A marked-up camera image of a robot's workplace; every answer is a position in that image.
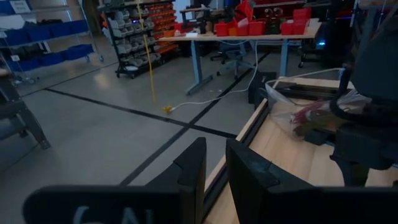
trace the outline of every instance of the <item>desk leg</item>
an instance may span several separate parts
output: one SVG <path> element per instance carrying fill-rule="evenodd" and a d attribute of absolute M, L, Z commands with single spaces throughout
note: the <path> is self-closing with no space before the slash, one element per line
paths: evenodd
<path fill-rule="evenodd" d="M 203 79 L 201 75 L 201 65 L 200 56 L 198 52 L 198 46 L 196 41 L 191 41 L 191 53 L 192 53 L 192 63 L 193 63 L 193 73 L 195 75 L 195 84 L 187 89 L 187 95 L 192 95 L 194 92 L 198 91 L 203 85 L 212 81 L 213 75 Z"/>
<path fill-rule="evenodd" d="M 287 59 L 288 59 L 289 40 L 284 39 L 282 43 L 282 51 L 280 53 L 280 70 L 279 77 L 286 77 L 287 73 Z"/>

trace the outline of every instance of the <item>wooden tabletop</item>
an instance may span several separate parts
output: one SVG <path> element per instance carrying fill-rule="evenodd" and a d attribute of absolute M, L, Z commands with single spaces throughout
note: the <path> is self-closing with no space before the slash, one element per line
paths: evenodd
<path fill-rule="evenodd" d="M 218 37 L 213 33 L 198 34 L 196 37 L 163 37 L 160 41 L 184 41 L 184 40 L 197 40 L 197 41 L 217 41 L 217 40 L 282 40 L 282 39 L 314 39 L 317 34 L 321 22 L 318 19 L 311 19 L 310 25 L 302 35 L 255 35 L 255 36 L 226 36 Z"/>
<path fill-rule="evenodd" d="M 304 85 L 315 85 L 325 87 L 338 87 L 339 82 L 333 80 L 314 80 L 309 78 L 296 78 L 296 83 Z M 258 109 L 251 116 L 249 121 L 243 127 L 241 133 L 237 136 L 240 140 L 255 117 L 265 105 L 264 100 Z M 275 165 L 283 168 L 297 177 L 309 182 L 312 185 L 319 186 L 343 186 L 343 177 L 341 171 L 335 162 L 330 160 L 329 155 L 333 153 L 331 146 L 316 146 L 304 141 L 291 139 L 283 130 L 281 130 L 271 119 L 266 118 L 256 137 L 253 139 L 250 148 L 262 155 L 264 158 L 272 161 Z M 223 157 L 209 178 L 206 180 L 206 189 L 216 177 L 217 173 L 225 163 Z M 398 169 L 379 171 L 370 170 L 367 186 L 390 186 L 394 180 L 398 179 Z M 238 224 L 231 189 L 227 184 L 217 202 L 214 204 L 211 212 L 207 216 L 206 224 Z"/>

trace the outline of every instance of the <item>paper sign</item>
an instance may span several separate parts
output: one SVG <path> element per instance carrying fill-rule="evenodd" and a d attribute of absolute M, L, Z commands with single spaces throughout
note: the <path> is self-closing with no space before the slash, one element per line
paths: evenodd
<path fill-rule="evenodd" d="M 29 5 L 26 1 L 10 1 L 10 4 L 16 14 L 30 12 Z"/>
<path fill-rule="evenodd" d="M 7 38 L 7 34 L 5 32 L 0 31 L 0 38 Z"/>
<path fill-rule="evenodd" d="M 198 33 L 187 33 L 186 37 L 198 37 Z"/>
<path fill-rule="evenodd" d="M 18 55 L 11 55 L 11 60 L 12 60 L 13 62 L 19 62 L 19 61 L 20 61 L 20 58 L 19 58 Z"/>

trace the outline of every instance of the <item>orange bin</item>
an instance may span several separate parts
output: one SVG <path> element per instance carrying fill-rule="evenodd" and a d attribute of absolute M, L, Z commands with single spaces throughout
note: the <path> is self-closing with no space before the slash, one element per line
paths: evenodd
<path fill-rule="evenodd" d="M 164 37 L 174 37 L 175 30 L 164 31 Z"/>

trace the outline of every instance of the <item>standing desk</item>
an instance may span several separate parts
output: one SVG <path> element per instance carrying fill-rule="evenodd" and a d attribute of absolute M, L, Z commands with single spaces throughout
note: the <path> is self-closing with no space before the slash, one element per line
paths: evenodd
<path fill-rule="evenodd" d="M 193 86 L 186 90 L 187 95 L 191 95 L 197 90 L 199 90 L 203 85 L 207 84 L 213 79 L 213 75 L 203 79 L 201 73 L 200 56 L 198 52 L 197 41 L 226 41 L 226 40 L 281 40 L 282 51 L 280 54 L 280 70 L 279 76 L 285 77 L 287 73 L 287 61 L 288 61 L 288 49 L 290 40 L 302 40 L 302 39 L 314 39 L 321 22 L 318 19 L 311 19 L 310 25 L 307 30 L 302 35 L 257 35 L 257 36 L 226 36 L 218 37 L 214 34 L 198 34 L 196 37 L 163 37 L 160 41 L 191 41 L 191 53 L 192 53 L 192 63 L 193 63 L 193 74 L 195 76 L 195 83 Z"/>

